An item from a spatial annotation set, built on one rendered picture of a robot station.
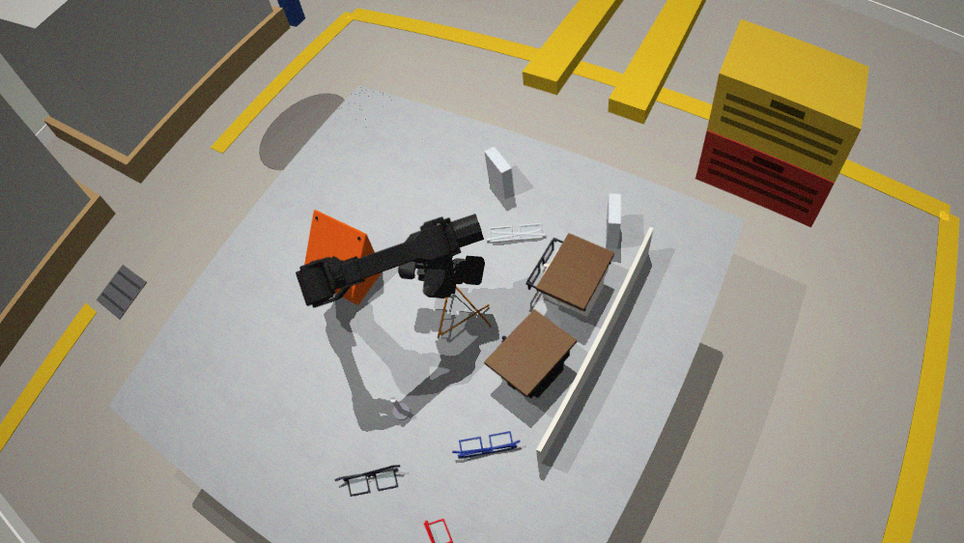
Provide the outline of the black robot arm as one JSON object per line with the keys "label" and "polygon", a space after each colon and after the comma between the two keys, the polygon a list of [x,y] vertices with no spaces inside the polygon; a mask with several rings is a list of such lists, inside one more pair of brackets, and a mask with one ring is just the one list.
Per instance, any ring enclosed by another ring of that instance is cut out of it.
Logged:
{"label": "black robot arm", "polygon": [[[438,224],[439,223],[439,224]],[[351,286],[364,278],[396,268],[411,261],[436,263],[461,252],[460,247],[484,240],[476,214],[451,221],[437,217],[423,222],[420,230],[404,243],[362,256],[340,260],[336,256],[310,261],[296,271],[306,305],[319,307],[342,298]],[[428,298],[450,298],[455,294],[456,280],[447,266],[424,266],[422,292]],[[335,298],[336,289],[340,289]]]}

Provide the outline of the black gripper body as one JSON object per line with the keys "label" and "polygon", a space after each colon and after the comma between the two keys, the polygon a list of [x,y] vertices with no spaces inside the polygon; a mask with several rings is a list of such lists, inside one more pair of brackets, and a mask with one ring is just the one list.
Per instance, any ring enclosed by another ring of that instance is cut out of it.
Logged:
{"label": "black gripper body", "polygon": [[420,264],[411,261],[407,264],[399,266],[398,273],[401,278],[414,279],[415,269],[417,269],[416,274],[418,277],[424,277],[425,265],[431,265],[433,268],[447,266],[452,270],[452,277],[463,278],[463,282],[466,284],[479,285],[482,283],[483,271],[485,267],[483,257],[467,256],[466,260],[461,258],[455,258],[452,260],[452,258],[453,256],[433,264],[431,261]]}

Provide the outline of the black square-framed glasses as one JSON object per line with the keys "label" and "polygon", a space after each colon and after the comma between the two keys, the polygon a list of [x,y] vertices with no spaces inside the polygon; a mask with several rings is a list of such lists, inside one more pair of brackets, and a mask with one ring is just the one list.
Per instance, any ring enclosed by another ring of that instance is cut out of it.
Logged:
{"label": "black square-framed glasses", "polygon": [[[370,472],[364,472],[362,474],[354,474],[350,476],[342,476],[334,479],[338,481],[343,478],[344,481],[348,481],[348,489],[350,491],[350,496],[363,495],[365,493],[371,493],[370,487],[368,485],[368,477],[375,476],[375,481],[377,483],[378,491],[384,489],[391,489],[398,487],[396,473],[399,471],[398,467],[400,465],[392,465],[386,468],[381,468],[378,470],[373,470]],[[392,469],[393,468],[393,469]],[[394,469],[395,468],[395,469]]]}

